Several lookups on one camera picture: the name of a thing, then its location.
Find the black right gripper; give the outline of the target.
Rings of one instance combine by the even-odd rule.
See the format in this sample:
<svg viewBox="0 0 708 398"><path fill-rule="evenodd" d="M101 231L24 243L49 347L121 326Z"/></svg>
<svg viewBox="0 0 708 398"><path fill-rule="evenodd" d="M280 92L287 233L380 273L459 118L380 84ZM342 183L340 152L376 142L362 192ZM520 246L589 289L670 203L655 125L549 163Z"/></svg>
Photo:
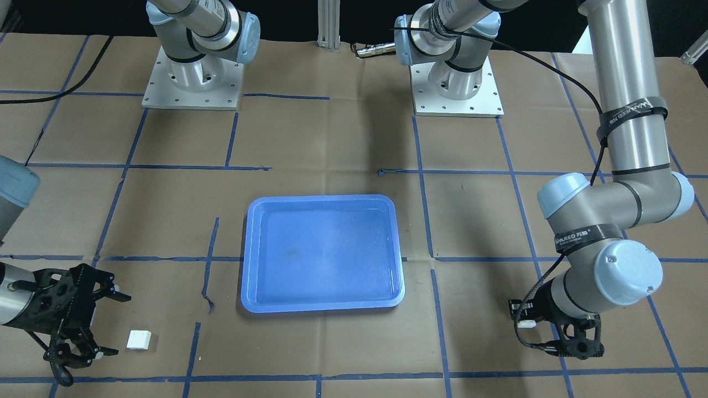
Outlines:
<svg viewBox="0 0 708 398"><path fill-rule="evenodd" d="M43 358L54 368L87 368L99 357L117 355L119 350L98 345L90 330L96 301L132 299L119 291L115 278L113 273L88 264L23 275L16 282L16 291L28 293L29 301L16 317L16 327L50 337Z"/></svg>

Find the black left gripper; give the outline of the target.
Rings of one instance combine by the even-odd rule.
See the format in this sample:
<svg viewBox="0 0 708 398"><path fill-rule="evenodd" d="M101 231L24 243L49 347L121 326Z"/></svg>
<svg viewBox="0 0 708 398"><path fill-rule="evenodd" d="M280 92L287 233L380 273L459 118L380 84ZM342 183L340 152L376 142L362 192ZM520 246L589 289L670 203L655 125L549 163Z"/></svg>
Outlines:
<svg viewBox="0 0 708 398"><path fill-rule="evenodd" d="M538 349L553 356L573 356L581 360L603 356L605 346L600 340L600 316L590 315L579 319L562 312L551 295L554 282L555 279L544 283L534 297L526 302L509 300L509 312L515 322L515 333L519 342L528 348ZM546 343L526 342L518 330L525 321L553 323L559 330L559 338Z"/></svg>

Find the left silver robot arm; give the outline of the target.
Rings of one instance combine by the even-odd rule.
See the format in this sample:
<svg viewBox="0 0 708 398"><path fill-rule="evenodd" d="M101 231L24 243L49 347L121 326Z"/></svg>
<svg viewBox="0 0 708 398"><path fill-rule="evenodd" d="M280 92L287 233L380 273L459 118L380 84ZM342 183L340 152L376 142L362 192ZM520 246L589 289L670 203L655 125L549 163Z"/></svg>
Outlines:
<svg viewBox="0 0 708 398"><path fill-rule="evenodd" d="M610 155L612 181L568 173L538 191L539 207L554 232L555 250L570 267L542 275L508 307L519 342L559 357L600 357L600 315L653 294L662 263L627 229L675 219L692 207L690 181L671 169L645 1L579 1L587 18L599 96L600 152L594 175Z"/></svg>

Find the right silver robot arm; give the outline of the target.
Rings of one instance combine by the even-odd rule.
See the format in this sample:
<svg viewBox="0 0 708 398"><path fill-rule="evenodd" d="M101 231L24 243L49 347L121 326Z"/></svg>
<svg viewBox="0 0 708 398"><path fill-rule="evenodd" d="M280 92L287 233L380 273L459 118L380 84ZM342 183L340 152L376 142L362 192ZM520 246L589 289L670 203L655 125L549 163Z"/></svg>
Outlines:
<svg viewBox="0 0 708 398"><path fill-rule="evenodd" d="M144 81L144 109L230 111L238 108L244 67L258 50L258 17L230 1L146 1L161 43L151 73L133 66L131 50L111 52L103 83L124 88ZM2 325L27 332L57 379L117 350L96 343L90 330L101 298L131 300L114 275L79 264L30 271L2 264Z"/></svg>

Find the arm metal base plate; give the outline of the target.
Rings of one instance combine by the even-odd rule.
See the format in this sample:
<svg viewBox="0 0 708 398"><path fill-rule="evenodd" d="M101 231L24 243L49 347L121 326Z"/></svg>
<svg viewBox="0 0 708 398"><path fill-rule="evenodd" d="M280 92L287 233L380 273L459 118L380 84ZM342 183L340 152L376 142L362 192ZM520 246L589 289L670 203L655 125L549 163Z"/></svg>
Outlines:
<svg viewBox="0 0 708 398"><path fill-rule="evenodd" d="M244 65L206 55L192 63L167 57L163 48L154 64L142 107L161 110L237 111Z"/></svg>
<svg viewBox="0 0 708 398"><path fill-rule="evenodd" d="M409 69L417 116L497 118L505 114L489 58L470 73L452 70L442 61Z"/></svg>

